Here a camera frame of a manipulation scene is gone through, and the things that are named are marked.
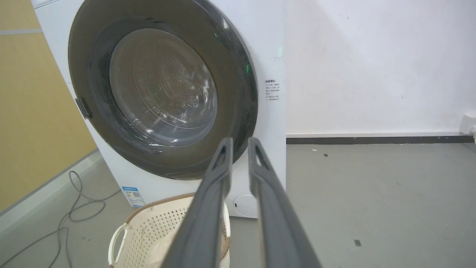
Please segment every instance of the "white wall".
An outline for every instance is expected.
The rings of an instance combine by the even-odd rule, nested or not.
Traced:
[[[288,0],[288,136],[452,135],[476,110],[476,1]]]

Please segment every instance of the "front-loading washing machine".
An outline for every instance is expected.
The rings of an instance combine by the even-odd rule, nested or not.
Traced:
[[[231,216],[257,216],[244,153],[249,137],[260,140],[286,185],[284,0],[32,3],[132,206],[196,191],[228,136]]]

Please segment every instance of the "yellow wall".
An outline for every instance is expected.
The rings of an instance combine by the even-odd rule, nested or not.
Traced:
[[[29,0],[0,0],[0,31],[38,29]],[[42,33],[0,35],[0,211],[96,148]]]

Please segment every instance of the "warning label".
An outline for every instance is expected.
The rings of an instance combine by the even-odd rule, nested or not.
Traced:
[[[279,101],[281,98],[279,86],[280,84],[274,79],[265,81],[267,101]]]
[[[140,196],[137,188],[123,187],[122,189],[124,189],[124,193],[126,194],[127,198],[129,198],[129,201],[133,206],[141,207],[146,204],[144,200],[142,199],[142,197]]]

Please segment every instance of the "energy label sticker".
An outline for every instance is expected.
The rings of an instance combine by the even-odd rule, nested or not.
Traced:
[[[124,189],[124,193],[126,194],[127,198],[129,198],[129,201],[133,206],[145,206],[146,203],[144,202],[144,199],[142,199],[142,197],[140,196],[137,188],[123,187],[122,189]]]

